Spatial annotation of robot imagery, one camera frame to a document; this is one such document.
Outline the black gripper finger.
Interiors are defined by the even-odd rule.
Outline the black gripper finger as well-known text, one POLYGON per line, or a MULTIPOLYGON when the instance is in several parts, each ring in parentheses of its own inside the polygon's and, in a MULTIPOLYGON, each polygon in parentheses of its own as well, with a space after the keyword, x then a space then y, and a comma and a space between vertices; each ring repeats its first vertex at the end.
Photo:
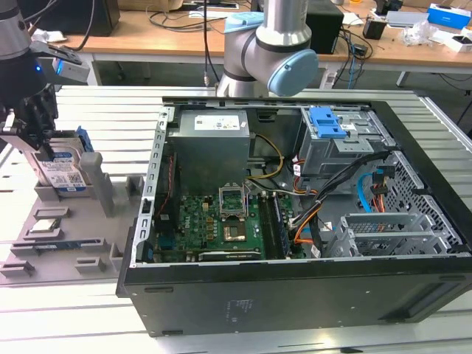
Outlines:
POLYGON ((38 109, 34 104, 22 103, 20 106, 20 120, 22 123, 22 138, 33 149, 41 147, 40 127, 38 122, 38 109))
POLYGON ((38 113, 41 130, 41 148, 36 156, 39 159, 53 159, 50 139, 55 132, 55 120, 58 118, 58 107, 54 91, 42 91, 38 99, 38 113))

